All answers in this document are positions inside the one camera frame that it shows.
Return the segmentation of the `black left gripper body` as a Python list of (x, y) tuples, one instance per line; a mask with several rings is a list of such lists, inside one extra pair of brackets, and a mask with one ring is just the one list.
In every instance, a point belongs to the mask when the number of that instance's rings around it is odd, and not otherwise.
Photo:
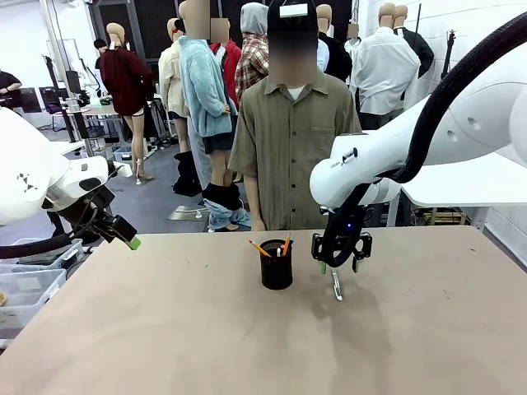
[(122, 216), (108, 212), (114, 194), (109, 189), (96, 189), (80, 197), (61, 211), (61, 217), (72, 226), (72, 236), (80, 239), (90, 233), (107, 242), (119, 239), (131, 244), (137, 230)]

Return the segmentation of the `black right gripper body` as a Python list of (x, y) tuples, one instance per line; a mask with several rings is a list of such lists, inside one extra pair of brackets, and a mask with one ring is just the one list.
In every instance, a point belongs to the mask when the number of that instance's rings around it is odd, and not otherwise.
[(336, 235), (333, 238), (314, 233), (311, 255), (313, 259), (323, 263), (345, 263), (349, 258), (358, 262), (371, 256), (372, 241), (368, 232), (359, 235)]

